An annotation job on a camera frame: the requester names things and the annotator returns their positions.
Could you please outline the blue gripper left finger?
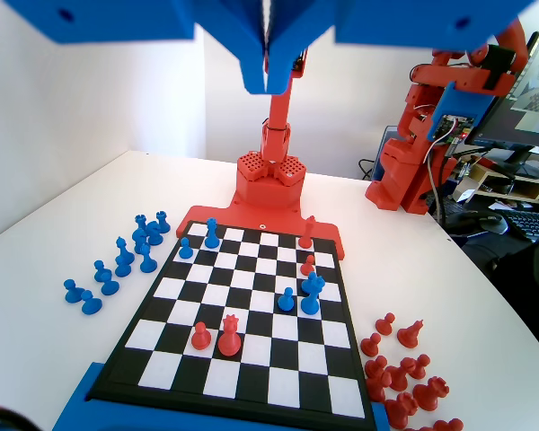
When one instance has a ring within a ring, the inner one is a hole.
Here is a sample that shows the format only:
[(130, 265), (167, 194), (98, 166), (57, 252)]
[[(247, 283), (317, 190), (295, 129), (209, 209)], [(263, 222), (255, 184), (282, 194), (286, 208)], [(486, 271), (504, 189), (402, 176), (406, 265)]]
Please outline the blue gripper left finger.
[(246, 91), (265, 94), (262, 1), (195, 1), (194, 18), (237, 58)]

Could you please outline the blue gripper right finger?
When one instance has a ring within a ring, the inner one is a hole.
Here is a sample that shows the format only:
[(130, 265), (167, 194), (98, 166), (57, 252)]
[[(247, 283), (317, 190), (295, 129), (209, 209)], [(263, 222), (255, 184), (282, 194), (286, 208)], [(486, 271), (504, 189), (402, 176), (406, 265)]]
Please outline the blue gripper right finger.
[(282, 94), (294, 61), (334, 22), (334, 1), (272, 1), (268, 28), (268, 93)]

